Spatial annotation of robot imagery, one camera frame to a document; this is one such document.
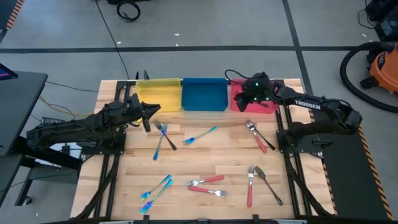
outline cutlery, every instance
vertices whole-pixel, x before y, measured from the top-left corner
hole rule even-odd
[[[270,147],[272,150],[275,150],[275,147],[257,130],[256,126],[251,122],[251,120],[246,121],[246,126],[250,129],[250,131],[253,131],[253,134],[256,137],[257,142],[259,143],[260,147],[263,146],[261,140],[257,137],[256,132],[259,133],[259,135],[265,140],[267,143],[268,147]]]
[[[175,147],[175,145],[170,141],[169,137],[167,137],[166,133],[164,131],[162,131],[162,125],[155,120],[154,121],[155,127],[162,132],[162,134],[166,137],[166,139],[168,140],[169,144],[171,145],[173,150],[177,150],[177,147]]]
[[[201,133],[201,134],[199,134],[198,136],[196,136],[196,137],[194,137],[194,138],[190,138],[190,139],[184,140],[183,143],[184,143],[184,144],[191,144],[191,143],[193,143],[196,139],[198,139],[198,138],[200,138],[200,137],[204,136],[205,134],[208,134],[208,133],[210,133],[210,132],[212,132],[212,131],[216,131],[216,130],[217,130],[217,126],[214,126],[214,127],[210,128],[208,131],[206,131],[206,132],[204,132],[204,133]]]
[[[197,192],[204,192],[204,193],[213,193],[219,197],[226,197],[227,193],[224,190],[208,190],[208,189],[203,189],[200,187],[189,187],[188,190],[193,190]]]
[[[144,206],[142,206],[142,208],[139,210],[139,213],[141,215],[145,214],[151,208],[151,206],[155,202],[155,200],[163,193],[164,190],[167,189],[167,187],[170,187],[170,185],[172,185],[172,183],[173,183],[173,180],[169,180],[167,182],[167,184],[163,187],[163,189],[160,190],[160,192],[157,193],[157,195],[150,202],[147,202]]]
[[[260,167],[256,166],[254,168],[254,170],[259,174],[259,177],[261,179],[263,179],[266,184],[268,185],[269,189],[271,190],[272,194],[274,195],[276,201],[278,202],[279,205],[283,205],[283,201],[278,197],[278,195],[274,192],[274,190],[272,189],[272,187],[268,184],[267,180],[266,180],[266,174],[261,170]]]
[[[270,147],[272,150],[275,150],[275,147],[266,139],[264,138],[264,136],[257,130],[256,126],[254,125],[253,122],[251,122],[251,120],[247,120],[246,121],[246,125],[248,126],[248,128],[251,131],[257,131],[257,133],[259,133],[259,135],[263,138],[263,140],[267,143],[268,147]]]
[[[162,185],[164,182],[168,181],[171,178],[172,178],[172,176],[170,174],[167,175],[166,178],[164,180],[162,180],[158,185],[156,185],[151,191],[143,193],[139,198],[141,200],[147,199],[150,196],[151,192],[153,192],[156,188],[158,188],[160,185]]]
[[[159,140],[159,143],[157,145],[157,148],[156,148],[156,151],[154,154],[154,160],[157,160],[157,156],[159,155],[160,144],[162,143],[163,136],[164,136],[163,133],[166,133],[166,132],[167,132],[167,124],[163,124],[162,125],[162,135],[160,136],[160,140]]]
[[[199,183],[211,182],[211,181],[217,181],[217,180],[223,180],[223,179],[224,179],[224,175],[218,175],[215,177],[206,178],[204,180],[191,180],[191,181],[188,181],[187,183],[185,183],[185,185],[188,187],[193,187],[193,186],[198,185]]]
[[[253,177],[254,177],[254,165],[250,165],[248,177],[249,177],[248,207],[250,208],[251,207]]]

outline wooden tabletop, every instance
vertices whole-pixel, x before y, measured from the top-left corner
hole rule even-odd
[[[297,92],[303,92],[299,79],[285,79],[285,84]],[[114,99],[116,80],[101,82],[95,111]],[[309,123],[308,109],[290,107],[293,121]],[[287,127],[284,113],[284,126]],[[293,218],[292,202],[284,159],[278,148],[262,153],[256,140],[245,125],[251,119],[258,130],[275,147],[277,121],[275,114],[207,111],[179,111],[157,113],[153,119],[168,123],[167,135],[177,146],[173,151],[164,139],[157,161],[152,160],[159,142],[160,132],[152,126],[146,133],[142,127],[127,129],[126,150],[121,156],[113,203],[112,220],[142,220],[139,209],[146,203],[140,194],[153,188],[167,174],[171,174],[173,185],[167,189],[147,212],[151,220],[191,219],[248,219],[253,214],[259,218]],[[203,136],[191,145],[183,140],[217,126],[218,130]],[[307,187],[329,212],[333,213],[332,201],[321,160],[309,154],[301,155]],[[76,189],[71,217],[78,215],[90,201],[98,188],[103,156],[93,156],[83,164]],[[256,174],[253,180],[252,207],[247,208],[249,165],[259,166],[266,173],[271,187],[283,200],[279,206],[271,191]],[[200,184],[210,190],[225,190],[228,196],[189,191],[188,180],[200,180],[215,175],[225,179]],[[298,192],[300,211],[303,214],[301,193]],[[107,192],[103,197],[101,214],[104,215]]]

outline yellow bin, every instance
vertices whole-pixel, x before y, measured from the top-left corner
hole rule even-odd
[[[159,111],[161,112],[181,110],[181,80],[179,78],[137,81],[136,91],[141,101],[160,104]]]

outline concrete floor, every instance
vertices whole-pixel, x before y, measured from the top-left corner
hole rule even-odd
[[[357,24],[363,0],[288,0],[288,3],[301,46],[355,46],[379,40],[373,30]],[[105,0],[99,2],[120,47],[294,45],[281,0],[152,0],[138,5],[141,17],[136,22],[125,23],[116,15],[115,6]],[[83,47],[113,47],[95,3],[89,0],[25,0],[14,27],[0,44],[0,50]],[[395,114],[367,105],[343,87],[338,71],[346,53],[303,52],[312,90],[316,95],[345,99],[361,112],[369,149],[392,213],[397,217],[398,178],[394,172],[398,169],[395,163],[398,120]],[[233,68],[247,76],[265,71],[272,78],[302,78],[293,50],[123,52],[121,55],[130,77],[143,69],[151,78],[223,77],[224,70]],[[47,73],[52,82],[92,90],[98,89],[100,80],[126,78],[114,52],[0,54],[0,62],[13,70]],[[366,66],[363,55],[353,59],[348,71],[354,82],[366,76]],[[370,94],[397,104],[395,97],[386,91]],[[74,113],[90,113],[96,100],[95,93],[50,84],[42,96]],[[39,118],[71,118],[41,102],[32,114]],[[29,119],[24,131],[37,124]],[[21,169],[15,182],[22,181],[25,173]],[[4,223],[43,223],[69,217],[75,185],[34,181],[29,191],[33,204],[14,207],[19,187],[10,190],[0,208]]]

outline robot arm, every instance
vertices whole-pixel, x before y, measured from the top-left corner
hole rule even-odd
[[[327,121],[309,124],[293,122],[284,138],[284,142],[293,147],[306,135],[353,134],[362,121],[362,116],[347,102],[297,93],[292,88],[272,83],[264,72],[248,78],[242,84],[242,90],[242,93],[235,96],[240,111],[244,111],[249,103],[271,100],[278,105],[297,105],[319,110],[329,117]]]
[[[103,109],[85,119],[62,123],[40,124],[27,132],[27,144],[33,150],[49,148],[56,143],[77,142],[100,144],[108,147],[118,143],[119,129],[125,129],[142,118],[147,132],[150,131],[149,118],[160,109],[160,105],[140,103],[136,94],[125,103],[114,101],[105,104]]]

